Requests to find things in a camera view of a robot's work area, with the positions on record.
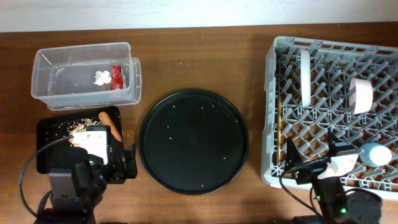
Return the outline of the grey plate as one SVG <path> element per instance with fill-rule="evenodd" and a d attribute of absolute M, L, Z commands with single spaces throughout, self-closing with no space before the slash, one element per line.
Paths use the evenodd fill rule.
<path fill-rule="evenodd" d="M 302 106 L 308 107 L 311 102 L 311 68 L 310 54 L 307 50 L 300 51 L 300 84 Z"/>

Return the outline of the white tissue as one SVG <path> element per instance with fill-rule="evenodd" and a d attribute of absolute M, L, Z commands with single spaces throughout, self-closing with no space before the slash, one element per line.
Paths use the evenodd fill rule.
<path fill-rule="evenodd" d="M 95 85 L 102 86 L 111 83 L 111 73 L 109 71 L 97 71 L 95 72 Z"/>

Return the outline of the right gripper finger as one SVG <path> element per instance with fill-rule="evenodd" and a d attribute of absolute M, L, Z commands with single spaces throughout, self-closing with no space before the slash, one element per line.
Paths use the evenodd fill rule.
<path fill-rule="evenodd" d="M 301 155 L 299 154 L 298 149 L 291 138 L 287 138 L 286 145 L 287 145 L 287 153 L 286 153 L 285 167 L 284 167 L 285 172 L 302 164 Z"/>
<path fill-rule="evenodd" d="M 331 128 L 328 128 L 328 152 L 339 152 L 341 141 L 335 136 Z"/>

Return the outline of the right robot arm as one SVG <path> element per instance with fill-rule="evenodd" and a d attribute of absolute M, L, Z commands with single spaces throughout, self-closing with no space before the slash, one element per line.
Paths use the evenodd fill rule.
<path fill-rule="evenodd" d="M 382 198 L 361 188 L 344 189 L 341 177 L 351 172 L 358 153 L 350 142 L 339 140 L 328 130 L 328 152 L 319 159 L 304 162 L 291 138 L 287 138 L 285 168 L 279 182 L 296 201 L 314 214 L 293 217 L 294 224 L 307 223 L 379 223 Z M 295 176 L 298 185 L 312 185 L 310 204 L 305 203 L 283 184 L 286 174 Z"/>

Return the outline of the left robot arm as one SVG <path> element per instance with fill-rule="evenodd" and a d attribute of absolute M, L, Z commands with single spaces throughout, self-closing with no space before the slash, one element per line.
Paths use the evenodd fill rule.
<path fill-rule="evenodd" d="M 136 178 L 135 145 L 124 148 L 111 130 L 92 126 L 37 150 L 51 189 L 39 203 L 36 223 L 94 223 L 107 186 Z"/>

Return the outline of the wooden chopstick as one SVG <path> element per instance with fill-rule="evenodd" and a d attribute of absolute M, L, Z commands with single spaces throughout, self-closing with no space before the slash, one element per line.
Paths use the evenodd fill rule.
<path fill-rule="evenodd" d="M 281 165 L 281 152 L 282 152 L 282 98 L 279 96 L 278 97 L 278 129 L 277 129 L 277 134 L 278 134 L 278 147 L 277 147 L 277 162 L 278 165 Z"/>

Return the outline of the orange carrot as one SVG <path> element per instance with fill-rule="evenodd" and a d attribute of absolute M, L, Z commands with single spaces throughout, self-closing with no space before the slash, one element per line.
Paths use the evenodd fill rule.
<path fill-rule="evenodd" d="M 110 127 L 111 130 L 111 134 L 113 135 L 113 137 L 118 140 L 119 142 L 123 141 L 123 137 L 122 135 L 119 133 L 118 129 L 116 128 L 116 126 L 114 125 L 114 123 L 112 122 L 111 118 L 109 117 L 109 115 L 105 112 L 102 111 L 99 113 L 98 115 L 99 120 L 104 124 Z"/>

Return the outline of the blue cup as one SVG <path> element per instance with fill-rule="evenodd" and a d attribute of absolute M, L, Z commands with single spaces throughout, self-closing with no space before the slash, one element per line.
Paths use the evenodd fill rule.
<path fill-rule="evenodd" d="M 386 146 L 379 143 L 370 142 L 361 147 L 362 154 L 359 155 L 361 161 L 369 167 L 380 167 L 390 163 L 392 152 Z"/>

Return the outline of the red snack wrapper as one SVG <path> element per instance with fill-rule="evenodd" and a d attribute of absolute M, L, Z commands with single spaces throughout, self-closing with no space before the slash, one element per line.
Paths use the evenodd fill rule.
<path fill-rule="evenodd" d="M 125 76 L 122 71 L 122 66 L 111 66 L 111 90 L 122 90 L 125 88 Z"/>

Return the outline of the food scraps pile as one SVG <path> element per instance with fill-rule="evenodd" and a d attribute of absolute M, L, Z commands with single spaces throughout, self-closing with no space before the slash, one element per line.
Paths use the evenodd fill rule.
<path fill-rule="evenodd" d="M 98 119 L 83 118 L 74 121 L 50 124 L 45 128 L 45 142 L 50 143 L 55 140 L 71 136 L 75 132 L 86 131 L 88 126 L 102 125 Z"/>

